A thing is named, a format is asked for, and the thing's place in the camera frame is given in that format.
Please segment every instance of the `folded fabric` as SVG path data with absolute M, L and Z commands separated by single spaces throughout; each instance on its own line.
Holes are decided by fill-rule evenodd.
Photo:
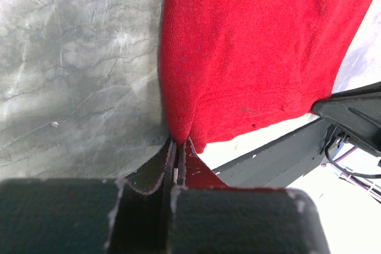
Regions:
M 301 116 L 330 96 L 372 0 L 165 0 L 160 76 L 178 144 Z

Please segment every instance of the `black cable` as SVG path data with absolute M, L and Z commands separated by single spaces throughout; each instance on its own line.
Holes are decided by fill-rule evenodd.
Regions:
M 337 169 L 339 169 L 340 171 L 344 172 L 345 174 L 347 175 L 353 175 L 353 176 L 356 176 L 356 177 L 360 177 L 360 178 L 372 178 L 372 179 L 375 179 L 375 178 L 381 178 L 381 174 L 377 174 L 377 175 L 369 175 L 369 174 L 362 174 L 362 173 L 354 173 L 354 172 L 350 172 L 348 171 L 347 169 L 343 168 L 342 166 L 340 166 L 338 163 L 336 163 L 332 158 L 331 156 L 329 155 L 329 148 L 334 144 L 335 142 L 335 138 L 333 138 L 328 144 L 327 146 L 324 148 L 324 154 L 326 155 L 327 157 L 327 160 L 332 164 L 334 165 Z

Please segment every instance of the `red cloth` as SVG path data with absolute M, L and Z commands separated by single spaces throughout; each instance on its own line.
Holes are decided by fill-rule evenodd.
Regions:
M 327 98 L 372 0 L 165 0 L 161 83 L 175 140 L 209 142 Z

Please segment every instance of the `gray table surface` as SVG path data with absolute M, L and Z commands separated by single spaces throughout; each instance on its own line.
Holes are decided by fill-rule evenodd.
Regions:
M 162 8 L 163 0 L 0 0 L 0 179 L 122 176 L 158 150 L 168 136 Z M 351 57 L 366 65 L 367 46 Z

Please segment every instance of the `marbled gray surface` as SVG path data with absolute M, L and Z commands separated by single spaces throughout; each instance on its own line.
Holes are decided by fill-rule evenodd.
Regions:
M 0 179 L 115 177 L 168 135 L 163 0 L 0 0 Z

